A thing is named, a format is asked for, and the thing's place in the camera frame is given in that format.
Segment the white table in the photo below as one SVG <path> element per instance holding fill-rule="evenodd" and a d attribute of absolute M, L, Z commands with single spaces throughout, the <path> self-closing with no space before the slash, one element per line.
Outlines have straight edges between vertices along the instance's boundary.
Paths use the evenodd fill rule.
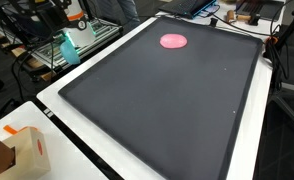
<path fill-rule="evenodd" d="M 221 18 L 224 18 L 228 10 L 235 9 L 235 6 L 232 5 L 220 5 L 221 9 L 216 15 Z M 282 21 L 283 11 L 279 21 L 274 23 L 274 26 Z M 153 171 L 149 166 L 127 151 L 98 126 L 65 102 L 58 95 L 58 91 L 109 53 L 117 49 L 120 45 L 132 38 L 139 31 L 147 27 L 154 20 L 155 18 L 147 20 L 138 28 L 134 29 L 37 95 L 37 98 L 41 102 L 43 102 L 58 118 L 60 118 L 85 143 L 87 143 L 90 148 L 92 148 L 126 180 L 163 179 L 163 177 Z M 209 24 L 210 18 L 196 18 L 191 22 Z M 234 25 L 247 30 L 268 34 L 270 22 L 260 20 L 259 26 L 257 27 L 248 26 L 242 22 L 235 23 Z M 217 26 L 231 28 L 221 22 L 218 22 Z M 263 59 L 262 56 L 257 62 L 230 163 L 227 176 L 227 179 L 229 180 L 252 179 L 272 74 L 272 69 L 268 64 L 267 60 Z"/>
<path fill-rule="evenodd" d="M 34 126 L 44 134 L 51 171 L 40 180 L 108 179 L 32 102 L 0 120 L 0 140 L 11 136 L 5 125 L 16 130 Z"/>

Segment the pink circle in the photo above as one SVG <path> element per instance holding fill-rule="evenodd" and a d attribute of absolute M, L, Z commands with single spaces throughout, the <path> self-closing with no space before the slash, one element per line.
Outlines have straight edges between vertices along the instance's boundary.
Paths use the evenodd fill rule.
<path fill-rule="evenodd" d="M 160 44 L 168 49 L 182 48 L 186 46 L 187 39 L 180 34 L 165 34 L 160 38 Z"/>

